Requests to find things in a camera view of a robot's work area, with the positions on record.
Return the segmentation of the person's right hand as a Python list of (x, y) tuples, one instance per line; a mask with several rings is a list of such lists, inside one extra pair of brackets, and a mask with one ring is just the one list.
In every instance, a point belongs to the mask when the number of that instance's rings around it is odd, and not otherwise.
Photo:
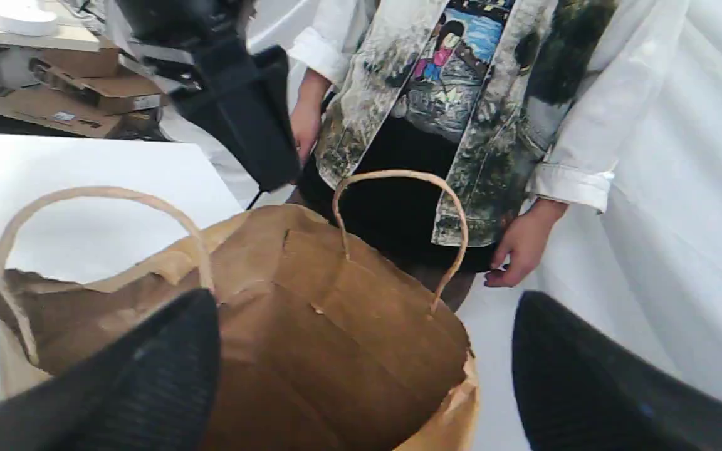
[(300, 166), (310, 157), (322, 123), (321, 101), (298, 100), (290, 115), (290, 125)]

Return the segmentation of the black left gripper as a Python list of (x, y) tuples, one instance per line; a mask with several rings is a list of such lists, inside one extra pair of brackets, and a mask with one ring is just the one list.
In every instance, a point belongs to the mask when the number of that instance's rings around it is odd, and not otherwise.
[(118, 1), (142, 66), (171, 80), (175, 110), (219, 141), (261, 192), (300, 171), (289, 120), (288, 57), (247, 48), (252, 1)]

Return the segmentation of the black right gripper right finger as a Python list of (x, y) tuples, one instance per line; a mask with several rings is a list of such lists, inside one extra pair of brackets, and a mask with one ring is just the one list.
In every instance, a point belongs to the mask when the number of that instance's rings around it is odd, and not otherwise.
[(665, 374), (550, 295), (521, 295), (511, 351), (533, 450), (722, 450), (721, 400)]

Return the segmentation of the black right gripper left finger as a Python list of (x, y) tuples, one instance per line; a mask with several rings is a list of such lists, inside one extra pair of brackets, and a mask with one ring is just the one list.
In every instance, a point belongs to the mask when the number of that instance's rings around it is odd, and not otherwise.
[(94, 356), (0, 402), (0, 450), (195, 450), (219, 351), (215, 299), (192, 289)]

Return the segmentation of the person's left hand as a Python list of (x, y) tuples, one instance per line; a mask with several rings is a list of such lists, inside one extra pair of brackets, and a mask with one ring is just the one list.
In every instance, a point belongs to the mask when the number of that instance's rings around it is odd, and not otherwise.
[(542, 209), (537, 205), (516, 218), (493, 255), (485, 286), (513, 288), (531, 274), (541, 262), (553, 226), (563, 214), (563, 210)]

